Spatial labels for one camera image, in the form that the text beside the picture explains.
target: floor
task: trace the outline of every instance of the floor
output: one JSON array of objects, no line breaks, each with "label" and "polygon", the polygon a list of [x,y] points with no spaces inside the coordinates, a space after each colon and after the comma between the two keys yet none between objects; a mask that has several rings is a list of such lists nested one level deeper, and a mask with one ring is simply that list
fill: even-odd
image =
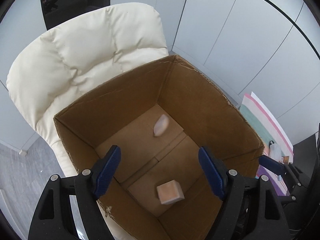
[{"label": "floor", "polygon": [[[5,191],[22,231],[29,232],[33,213],[48,179],[64,174],[47,143],[40,137],[25,157],[0,144],[0,188]],[[80,239],[87,236],[80,218],[75,196],[70,197],[72,212]]]}]

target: small box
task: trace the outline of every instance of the small box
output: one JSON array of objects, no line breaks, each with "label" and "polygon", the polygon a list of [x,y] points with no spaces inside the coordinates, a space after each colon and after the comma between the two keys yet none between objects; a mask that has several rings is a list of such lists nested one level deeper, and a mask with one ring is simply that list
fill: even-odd
[{"label": "small box", "polygon": [[169,181],[157,187],[158,197],[161,204],[169,205],[184,199],[184,195],[179,182]]}]

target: tufted cushion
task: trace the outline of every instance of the tufted cushion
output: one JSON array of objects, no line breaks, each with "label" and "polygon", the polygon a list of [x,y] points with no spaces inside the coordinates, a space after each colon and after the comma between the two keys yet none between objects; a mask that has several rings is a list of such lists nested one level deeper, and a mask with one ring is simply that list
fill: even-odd
[{"label": "tufted cushion", "polygon": [[65,176],[74,176],[54,115],[103,82],[167,55],[154,8],[117,4],[82,14],[35,39],[13,62],[7,88],[22,116],[53,149]]}]

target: silver screw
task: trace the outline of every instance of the silver screw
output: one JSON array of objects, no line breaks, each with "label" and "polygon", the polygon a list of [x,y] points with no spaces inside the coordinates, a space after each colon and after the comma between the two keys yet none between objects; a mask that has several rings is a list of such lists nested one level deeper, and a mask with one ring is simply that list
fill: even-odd
[{"label": "silver screw", "polygon": [[264,180],[264,181],[268,181],[269,180],[267,175],[261,175],[261,179]]},{"label": "silver screw", "polygon": [[230,174],[231,176],[236,176],[236,175],[238,174],[238,172],[237,172],[236,170],[230,170],[230,171],[229,171],[229,174]]},{"label": "silver screw", "polygon": [[55,180],[58,179],[58,175],[57,175],[57,174],[54,174],[54,175],[51,176],[50,179],[51,179],[52,181],[55,181]]},{"label": "silver screw", "polygon": [[89,169],[85,169],[82,171],[82,175],[87,176],[91,173],[91,171]]}]

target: cardboard box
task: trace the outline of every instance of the cardboard box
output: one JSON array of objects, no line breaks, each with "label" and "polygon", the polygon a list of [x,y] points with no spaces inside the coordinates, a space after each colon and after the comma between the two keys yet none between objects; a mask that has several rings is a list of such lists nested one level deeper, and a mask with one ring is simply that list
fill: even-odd
[{"label": "cardboard box", "polygon": [[[155,138],[166,114],[170,125]],[[229,169],[254,177],[263,143],[223,93],[173,55],[119,75],[86,93],[54,118],[78,171],[91,168],[112,144],[122,160],[100,198],[112,218],[138,240],[204,239],[221,202],[198,163],[207,146]],[[177,180],[185,199],[161,205],[156,187]]]}]

